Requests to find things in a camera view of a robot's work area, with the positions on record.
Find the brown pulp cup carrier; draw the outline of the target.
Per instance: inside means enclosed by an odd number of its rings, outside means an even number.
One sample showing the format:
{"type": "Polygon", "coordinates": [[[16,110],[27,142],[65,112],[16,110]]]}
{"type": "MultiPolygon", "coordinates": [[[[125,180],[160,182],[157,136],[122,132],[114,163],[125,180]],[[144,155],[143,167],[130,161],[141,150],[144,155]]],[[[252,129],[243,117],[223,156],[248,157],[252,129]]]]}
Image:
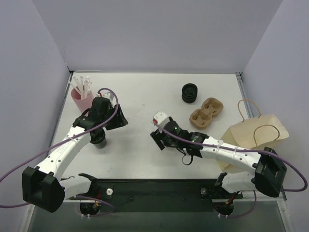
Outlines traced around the brown pulp cup carrier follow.
{"type": "Polygon", "coordinates": [[[216,98],[207,98],[200,109],[196,109],[189,118],[190,123],[199,130],[204,130],[218,116],[224,108],[221,101],[216,98]]]}

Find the stack of black lids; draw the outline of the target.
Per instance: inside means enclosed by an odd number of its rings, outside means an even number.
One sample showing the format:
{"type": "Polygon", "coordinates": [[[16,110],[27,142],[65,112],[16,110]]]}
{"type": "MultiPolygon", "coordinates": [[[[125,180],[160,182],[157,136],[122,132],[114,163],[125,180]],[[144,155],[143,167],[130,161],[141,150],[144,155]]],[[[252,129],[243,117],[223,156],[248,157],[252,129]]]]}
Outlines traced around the stack of black lids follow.
{"type": "Polygon", "coordinates": [[[182,87],[182,100],[186,103],[193,103],[197,98],[198,88],[193,83],[185,84],[182,87]]]}

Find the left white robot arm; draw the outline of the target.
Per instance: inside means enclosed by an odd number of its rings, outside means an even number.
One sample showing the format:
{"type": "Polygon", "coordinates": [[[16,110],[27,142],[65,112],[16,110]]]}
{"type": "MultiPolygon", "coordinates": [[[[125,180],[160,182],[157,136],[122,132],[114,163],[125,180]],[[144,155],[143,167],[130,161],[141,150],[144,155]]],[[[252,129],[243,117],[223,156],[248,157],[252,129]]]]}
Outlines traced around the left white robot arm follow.
{"type": "Polygon", "coordinates": [[[23,171],[23,200],[53,213],[71,197],[82,194],[88,199],[94,198],[98,194],[95,177],[84,173],[69,178],[62,176],[85,145],[91,143],[101,149],[106,145],[106,131],[127,124],[120,104],[112,104],[109,98],[95,97],[91,108],[76,118],[60,145],[36,167],[23,171]]]}

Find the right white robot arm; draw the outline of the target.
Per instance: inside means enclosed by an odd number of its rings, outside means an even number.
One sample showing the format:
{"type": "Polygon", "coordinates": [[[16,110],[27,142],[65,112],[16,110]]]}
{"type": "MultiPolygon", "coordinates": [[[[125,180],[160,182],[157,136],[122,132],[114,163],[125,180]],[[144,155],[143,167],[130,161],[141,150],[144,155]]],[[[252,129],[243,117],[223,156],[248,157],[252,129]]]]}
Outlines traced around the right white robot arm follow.
{"type": "Polygon", "coordinates": [[[158,128],[151,133],[151,137],[161,150],[175,148],[192,158],[214,159],[241,169],[240,173],[222,172],[219,175],[214,185],[217,196],[257,190],[268,197],[279,197],[287,168],[276,157],[274,149],[265,147],[249,152],[206,134],[183,130],[172,119],[163,123],[155,119],[153,122],[158,128]]]}

